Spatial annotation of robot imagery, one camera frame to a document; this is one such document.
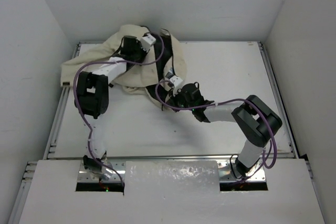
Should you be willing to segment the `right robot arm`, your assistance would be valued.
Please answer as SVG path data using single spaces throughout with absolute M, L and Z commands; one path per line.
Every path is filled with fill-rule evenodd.
M 216 104 L 206 100 L 201 95 L 199 84 L 189 83 L 171 95 L 166 104 L 174 111 L 190 109 L 194 117 L 205 123 L 233 122 L 237 123 L 246 137 L 243 149 L 235 159 L 233 174 L 246 177 L 247 173 L 262 157 L 262 164 L 266 164 L 269 153 L 265 152 L 267 144 L 275 156 L 266 168 L 274 166 L 277 158 L 275 134 L 282 127 L 281 118 L 256 95 L 246 99 L 233 99 Z

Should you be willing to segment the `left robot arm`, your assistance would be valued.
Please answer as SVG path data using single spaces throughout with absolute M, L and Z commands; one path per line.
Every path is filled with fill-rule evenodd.
M 85 169 L 101 173 L 107 166 L 107 150 L 101 133 L 102 115 L 109 105 L 109 85 L 135 64 L 142 63 L 155 42 L 156 39 L 150 34 L 140 39 L 125 36 L 116 52 L 97 70 L 82 71 L 76 75 L 75 106 L 89 128 L 87 153 L 83 157 Z

